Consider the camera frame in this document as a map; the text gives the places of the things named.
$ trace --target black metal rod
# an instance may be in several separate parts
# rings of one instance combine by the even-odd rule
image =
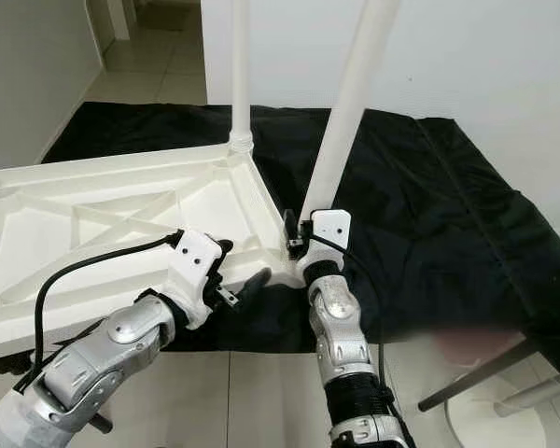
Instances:
[[[96,428],[102,434],[109,433],[112,430],[112,428],[114,427],[114,425],[112,424],[112,422],[110,420],[108,420],[107,418],[105,418],[103,415],[101,415],[99,413],[97,413],[96,415],[94,415],[91,418],[90,425],[92,425],[94,428]]]
[[[478,367],[474,371],[467,373],[465,376],[454,381],[444,389],[439,390],[435,394],[427,397],[426,399],[423,399],[422,401],[419,401],[419,411],[424,413],[425,411],[429,411],[430,409],[435,408],[436,406],[444,403],[446,400],[451,399],[455,395],[458,395],[467,389],[470,389],[481,381],[489,378],[499,371],[507,369],[512,364],[516,364],[517,362],[522,361],[523,359],[533,355],[537,351],[537,347],[528,339],[525,339],[521,343],[518,343],[513,348],[511,348],[508,352],[505,352],[502,355],[499,355],[498,357],[487,361],[486,363],[482,364],[482,366]]]

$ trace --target black cloth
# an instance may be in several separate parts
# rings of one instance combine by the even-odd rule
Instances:
[[[299,213],[328,117],[252,108],[253,157],[280,212]],[[86,103],[44,162],[221,143],[230,124],[227,106]],[[425,329],[519,329],[560,370],[560,239],[453,120],[367,110],[334,206],[352,214],[350,248],[380,289],[378,298],[346,261],[371,342]],[[304,291],[260,295],[172,349],[313,350]]]

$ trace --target floor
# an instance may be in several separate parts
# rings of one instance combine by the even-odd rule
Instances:
[[[462,370],[446,364],[428,336],[385,348],[387,381],[419,448],[459,448],[442,406],[417,411],[420,398]],[[517,388],[552,374],[540,356],[504,371]],[[0,397],[16,379],[0,375]],[[538,406],[548,448],[560,448],[560,397]],[[129,448],[327,448],[329,418],[313,355],[161,354],[103,407],[115,423],[104,436],[84,428],[71,443]]]
[[[199,9],[182,32],[136,30],[113,43],[88,101],[127,104],[206,103]],[[443,407],[416,403],[462,370],[448,365],[428,336],[385,348],[387,380],[419,448],[458,448]],[[543,357],[502,373],[518,388],[553,374]],[[16,379],[0,375],[0,397]],[[538,406],[548,448],[560,448],[560,398]],[[104,406],[115,423],[108,436],[86,427],[70,446],[128,448],[327,448],[329,418],[313,355],[161,354]]]
[[[198,7],[181,32],[137,28],[130,41],[114,41],[104,55],[105,70],[86,101],[205,105],[203,36]]]

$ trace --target black fabric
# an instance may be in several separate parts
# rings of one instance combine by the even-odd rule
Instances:
[[[253,157],[281,212],[300,210],[328,116],[252,109]],[[230,121],[226,106],[86,103],[44,161],[221,143]],[[382,294],[346,261],[372,342],[420,329],[520,329],[560,370],[560,240],[453,120],[366,111],[334,206],[352,214],[350,248]],[[261,296],[171,348],[313,350],[304,291],[266,287]]]

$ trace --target white pipe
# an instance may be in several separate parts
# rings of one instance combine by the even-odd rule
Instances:
[[[231,150],[250,152],[251,104],[249,103],[249,0],[232,4],[232,130]]]
[[[368,103],[378,62],[384,55],[400,0],[367,0],[343,73],[338,101],[329,115],[299,222],[332,207],[344,166]]]
[[[494,403],[494,411],[500,417],[508,417],[527,408],[532,408],[549,399],[560,396],[560,375],[556,375],[538,385],[517,392],[499,403]]]

